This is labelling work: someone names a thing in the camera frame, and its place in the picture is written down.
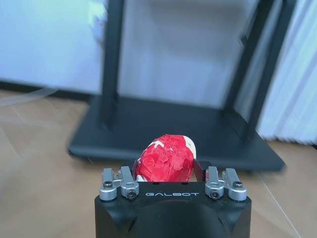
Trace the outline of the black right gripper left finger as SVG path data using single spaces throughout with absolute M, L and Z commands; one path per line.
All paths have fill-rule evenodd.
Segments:
M 123 198 L 134 200 L 139 195 L 139 183 L 136 181 L 136 162 L 127 162 L 118 170 L 115 176 L 112 168 L 104 168 L 101 176 L 99 199 L 113 201 L 118 191 Z

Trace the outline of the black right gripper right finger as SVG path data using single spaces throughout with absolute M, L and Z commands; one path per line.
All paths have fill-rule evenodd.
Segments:
M 246 200 L 246 187 L 240 181 L 236 170 L 226 168 L 219 177 L 218 169 L 208 161 L 194 160 L 196 179 L 205 184 L 205 194 L 212 200 L 219 200 L 225 192 L 231 200 Z

